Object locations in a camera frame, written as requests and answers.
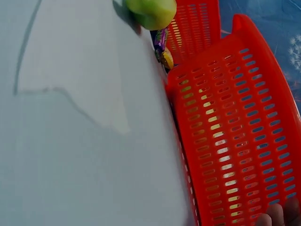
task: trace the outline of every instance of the basket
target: basket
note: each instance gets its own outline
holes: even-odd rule
[[[300,115],[247,16],[235,15],[232,34],[172,69],[167,94],[199,225],[254,225],[268,205],[301,198]]]
[[[166,45],[174,64],[195,57],[220,38],[218,0],[177,0],[177,12],[168,26]]]

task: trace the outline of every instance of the white sheet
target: white sheet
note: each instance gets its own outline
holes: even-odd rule
[[[129,132],[112,13],[109,0],[43,0],[18,92],[61,89],[93,121]]]

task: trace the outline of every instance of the blue tablecloth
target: blue tablecloth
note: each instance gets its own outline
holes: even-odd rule
[[[226,32],[231,32],[234,14],[252,18],[274,52],[301,110],[301,0],[220,0],[220,11]]]

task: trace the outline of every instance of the apple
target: apple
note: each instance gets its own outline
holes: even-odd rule
[[[145,29],[154,31],[166,28],[175,16],[175,0],[126,0],[135,19]]]

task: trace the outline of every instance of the blue surface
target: blue surface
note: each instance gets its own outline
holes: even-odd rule
[[[131,128],[121,135],[92,123],[63,93],[14,94],[37,4],[0,1],[0,225],[192,225],[149,33],[137,36],[113,17]]]
[[[227,32],[231,32],[235,13],[252,18],[274,52],[301,110],[301,0],[221,0],[220,9],[222,29]]]

